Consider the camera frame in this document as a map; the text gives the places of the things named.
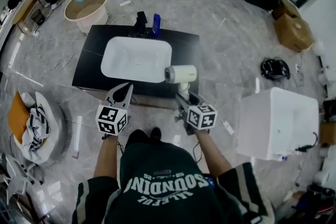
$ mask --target black countertop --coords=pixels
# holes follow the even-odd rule
[[[72,85],[82,89],[109,91],[113,87],[130,80],[109,78],[100,69],[105,47],[113,37],[127,37],[132,26],[121,25],[93,25],[80,54]],[[200,37],[198,35],[160,29],[158,38],[172,46],[171,65],[194,65],[199,72]],[[147,97],[175,98],[178,84],[151,83],[131,81],[134,85],[133,93]],[[190,90],[198,93],[198,77],[191,83]]]

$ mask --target orange fabric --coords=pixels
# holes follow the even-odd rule
[[[20,144],[22,144],[22,136],[27,128],[28,119],[29,113],[23,104],[20,94],[16,92],[8,116],[8,125]]]

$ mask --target gray tile floor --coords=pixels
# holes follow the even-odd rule
[[[92,176],[99,148],[102,143],[95,125],[95,114],[100,100],[71,86],[80,52],[59,71],[71,55],[83,47],[85,34],[64,18],[64,9],[70,0],[65,0],[42,25],[38,38],[21,35],[15,28],[0,60],[4,73],[0,83],[0,151],[9,154],[11,131],[7,115],[16,90],[40,91],[53,98],[62,108],[67,121],[67,143],[59,161],[49,167],[36,169],[42,177],[42,186],[30,186],[28,192],[35,202],[39,216],[47,215],[55,223],[70,223],[75,208],[78,184]],[[119,7],[125,0],[108,0],[112,14],[109,22],[132,10],[132,6]],[[154,13],[162,17],[162,28],[198,34],[202,46],[200,67],[200,93],[213,104],[219,116],[234,129],[230,135],[221,121],[211,131],[211,136],[222,153],[233,164],[249,161],[236,153],[236,136],[239,101],[255,91],[255,78],[261,79],[261,89],[273,87],[264,80],[259,65],[265,57],[281,57],[292,72],[292,77],[279,87],[298,92],[322,102],[324,91],[317,75],[318,59],[311,51],[296,54],[279,45],[273,29],[271,15],[244,0],[133,0],[135,11],[145,11],[149,24]],[[114,24],[133,25],[136,12]],[[59,59],[62,62],[52,69]],[[295,74],[295,64],[301,67],[303,76]],[[185,148],[190,153],[196,144],[195,137],[187,137],[182,123],[174,122],[172,111],[131,106],[132,119],[119,136],[125,144],[128,135],[138,128],[145,131],[159,126],[163,140]],[[80,129],[79,158],[71,157],[71,141],[77,129],[77,118],[82,117]],[[12,139],[14,155],[20,156]],[[207,171],[204,159],[199,163]],[[295,188],[295,180],[304,187],[310,183],[320,166],[318,149],[308,154],[291,156],[286,162],[256,160],[255,174],[262,191],[278,206],[288,190]]]

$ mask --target black and white marker cube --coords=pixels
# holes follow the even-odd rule
[[[101,133],[118,135],[127,124],[127,110],[100,104],[96,124]]]
[[[215,127],[217,111],[210,104],[189,106],[187,123],[198,130]]]

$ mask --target shoe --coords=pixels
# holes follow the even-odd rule
[[[51,10],[54,10],[55,8],[57,8],[57,2],[51,5]]]
[[[162,136],[162,134],[161,134],[160,128],[154,127],[154,129],[151,132],[150,138],[161,141],[161,136]]]

